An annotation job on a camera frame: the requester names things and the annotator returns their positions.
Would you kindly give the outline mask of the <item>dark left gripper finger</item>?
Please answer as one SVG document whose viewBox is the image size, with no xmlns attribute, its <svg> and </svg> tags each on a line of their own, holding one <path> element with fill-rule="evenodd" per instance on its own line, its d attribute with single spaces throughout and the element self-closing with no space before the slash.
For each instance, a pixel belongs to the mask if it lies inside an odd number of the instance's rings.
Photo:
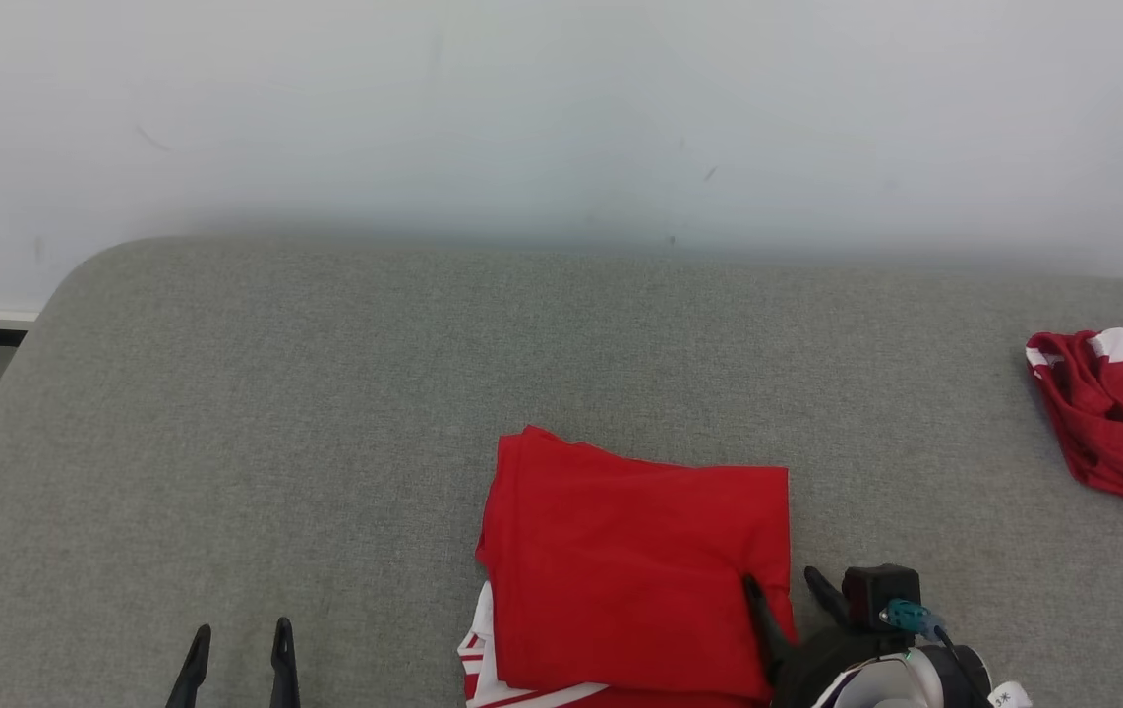
<svg viewBox="0 0 1123 708">
<path fill-rule="evenodd" d="M 295 633 L 286 616 L 275 623 L 270 663 L 274 674 L 270 691 L 270 708 L 300 708 L 301 696 L 298 686 L 295 655 Z"/>
<path fill-rule="evenodd" d="M 167 696 L 166 708 L 197 707 L 198 691 L 207 677 L 210 643 L 211 627 L 210 624 L 204 623 L 198 628 L 197 636 L 190 644 L 188 659 L 181 664 L 179 677 L 176 677 Z"/>
</svg>

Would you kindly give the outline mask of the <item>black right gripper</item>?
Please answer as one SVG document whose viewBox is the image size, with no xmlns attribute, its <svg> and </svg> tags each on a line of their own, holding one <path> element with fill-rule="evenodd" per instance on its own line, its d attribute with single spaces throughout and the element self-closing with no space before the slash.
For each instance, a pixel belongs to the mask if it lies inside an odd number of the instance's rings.
<svg viewBox="0 0 1123 708">
<path fill-rule="evenodd" d="M 782 630 L 758 579 L 750 574 L 741 579 L 763 677 L 774 682 L 772 707 L 812 707 L 850 668 L 916 645 L 907 632 L 853 630 L 844 592 L 813 565 L 803 568 L 803 579 L 810 596 L 838 627 L 813 633 L 796 648 Z"/>
</svg>

